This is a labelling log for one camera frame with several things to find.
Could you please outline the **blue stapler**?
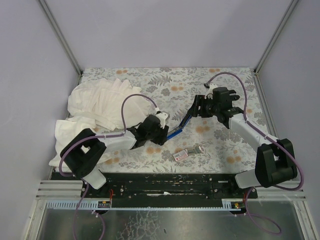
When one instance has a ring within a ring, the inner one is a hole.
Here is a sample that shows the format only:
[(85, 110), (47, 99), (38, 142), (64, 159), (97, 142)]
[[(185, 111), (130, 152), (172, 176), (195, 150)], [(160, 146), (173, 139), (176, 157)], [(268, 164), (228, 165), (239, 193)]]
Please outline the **blue stapler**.
[(181, 133), (191, 118), (192, 118), (192, 115), (190, 113), (187, 113), (185, 117), (182, 119), (182, 121), (180, 122), (180, 124), (167, 133), (166, 139), (170, 140), (176, 135), (178, 135), (179, 133)]

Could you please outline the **metal staple strip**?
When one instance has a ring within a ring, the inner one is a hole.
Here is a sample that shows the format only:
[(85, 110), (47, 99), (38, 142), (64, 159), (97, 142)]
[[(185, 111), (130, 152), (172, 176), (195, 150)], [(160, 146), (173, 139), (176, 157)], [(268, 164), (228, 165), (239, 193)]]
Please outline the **metal staple strip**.
[(204, 149), (201, 145), (197, 145), (194, 147), (186, 148), (185, 151), (189, 156), (192, 156), (192, 155), (202, 154), (204, 152)]

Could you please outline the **red white staple box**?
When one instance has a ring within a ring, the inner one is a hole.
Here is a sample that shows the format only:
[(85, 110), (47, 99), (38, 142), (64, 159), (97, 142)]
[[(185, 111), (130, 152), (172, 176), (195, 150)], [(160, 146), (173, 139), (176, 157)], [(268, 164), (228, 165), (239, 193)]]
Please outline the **red white staple box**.
[(189, 155), (186, 150), (182, 150), (182, 151), (179, 151), (179, 152), (173, 154), (173, 158), (176, 162), (183, 160), (183, 159), (187, 158), (188, 156)]

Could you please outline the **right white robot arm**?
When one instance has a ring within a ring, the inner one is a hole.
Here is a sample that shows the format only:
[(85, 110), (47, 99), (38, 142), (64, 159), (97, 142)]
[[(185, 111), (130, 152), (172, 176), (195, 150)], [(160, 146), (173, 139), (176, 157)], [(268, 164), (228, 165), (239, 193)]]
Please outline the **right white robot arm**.
[(297, 177), (292, 161), (293, 145), (288, 139), (277, 139), (250, 123), (245, 112), (233, 105), (239, 99), (235, 90), (214, 88), (207, 95), (196, 95), (188, 110), (192, 117), (216, 117), (227, 129), (240, 135), (256, 152), (255, 167), (235, 175), (240, 189), (262, 186), (269, 188)]

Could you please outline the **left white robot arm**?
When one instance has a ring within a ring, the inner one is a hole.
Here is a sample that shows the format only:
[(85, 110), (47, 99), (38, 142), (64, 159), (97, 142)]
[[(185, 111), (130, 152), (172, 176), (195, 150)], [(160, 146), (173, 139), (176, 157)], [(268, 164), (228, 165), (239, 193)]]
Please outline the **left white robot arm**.
[(138, 127), (130, 127), (124, 133), (97, 135), (91, 129), (82, 130), (60, 153), (76, 179), (83, 180), (95, 190), (106, 182), (97, 164), (103, 154), (119, 150), (133, 150), (150, 141), (162, 146), (167, 141), (168, 114), (158, 111), (149, 115)]

